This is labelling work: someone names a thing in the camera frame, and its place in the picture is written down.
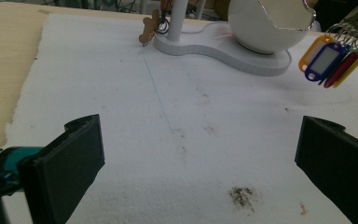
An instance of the white lamp base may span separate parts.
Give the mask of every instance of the white lamp base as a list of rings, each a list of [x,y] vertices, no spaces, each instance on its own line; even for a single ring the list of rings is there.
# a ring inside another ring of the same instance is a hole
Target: white lamp base
[[[280,75],[292,61],[287,50],[265,55],[244,48],[226,22],[212,22],[201,30],[182,32],[179,41],[171,41],[167,35],[156,35],[154,46],[161,52],[175,56],[210,56],[243,72],[260,76]]]

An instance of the white foam sheet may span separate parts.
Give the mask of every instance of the white foam sheet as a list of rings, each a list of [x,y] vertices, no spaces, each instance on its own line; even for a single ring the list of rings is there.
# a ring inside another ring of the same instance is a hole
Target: white foam sheet
[[[342,87],[309,83],[290,49],[278,77],[138,43],[141,21],[50,14],[7,147],[45,146],[63,124],[100,114],[106,165],[68,223],[350,223],[294,161],[304,115],[358,137],[358,70]],[[233,188],[248,188],[245,206]],[[13,223],[30,223],[5,199]],[[302,216],[304,204],[308,210]]]

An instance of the pencil line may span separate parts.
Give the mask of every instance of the pencil line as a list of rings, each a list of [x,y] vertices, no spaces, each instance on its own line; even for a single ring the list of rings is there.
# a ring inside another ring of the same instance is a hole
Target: pencil line
[[[171,131],[174,131],[175,129],[172,128],[172,126],[170,124],[170,121],[168,120],[167,113],[165,112],[164,105],[162,104],[161,97],[159,96],[159,93],[158,93],[158,90],[157,90],[156,82],[155,82],[155,80],[153,78],[153,75],[152,75],[152,73],[150,71],[150,68],[149,68],[149,64],[147,63],[146,59],[145,59],[145,64],[146,64],[147,71],[149,72],[149,76],[152,79],[153,88],[154,88],[154,90],[156,92],[156,95],[158,97],[159,106],[161,107],[162,113],[164,114],[164,117],[165,117],[165,120],[166,120],[166,122],[168,124],[168,127],[170,128]]]

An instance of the yellow key tag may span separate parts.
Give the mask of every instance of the yellow key tag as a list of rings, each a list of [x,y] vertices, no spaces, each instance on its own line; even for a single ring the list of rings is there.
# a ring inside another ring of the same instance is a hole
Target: yellow key tag
[[[334,84],[334,88],[337,88],[341,83],[357,68],[358,66],[358,59],[354,62],[353,65],[342,75],[342,77]]]
[[[298,68],[301,72],[305,72],[308,65],[312,62],[315,56],[321,51],[324,45],[334,42],[333,37],[328,35],[321,35],[313,41],[310,48],[305,52],[300,61],[298,62]]]

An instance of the white lamp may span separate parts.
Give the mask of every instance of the white lamp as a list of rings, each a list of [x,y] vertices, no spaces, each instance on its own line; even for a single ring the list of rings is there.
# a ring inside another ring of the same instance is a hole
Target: white lamp
[[[241,71],[261,76],[277,76],[287,70],[292,61],[287,49],[307,34],[315,18],[315,12],[305,0],[231,0],[230,23],[212,22],[201,30],[185,32],[183,22],[187,3],[188,0],[174,2],[168,34],[156,35],[154,45],[158,50],[178,56],[210,56]],[[264,41],[267,48],[246,44],[248,36],[256,42]]]

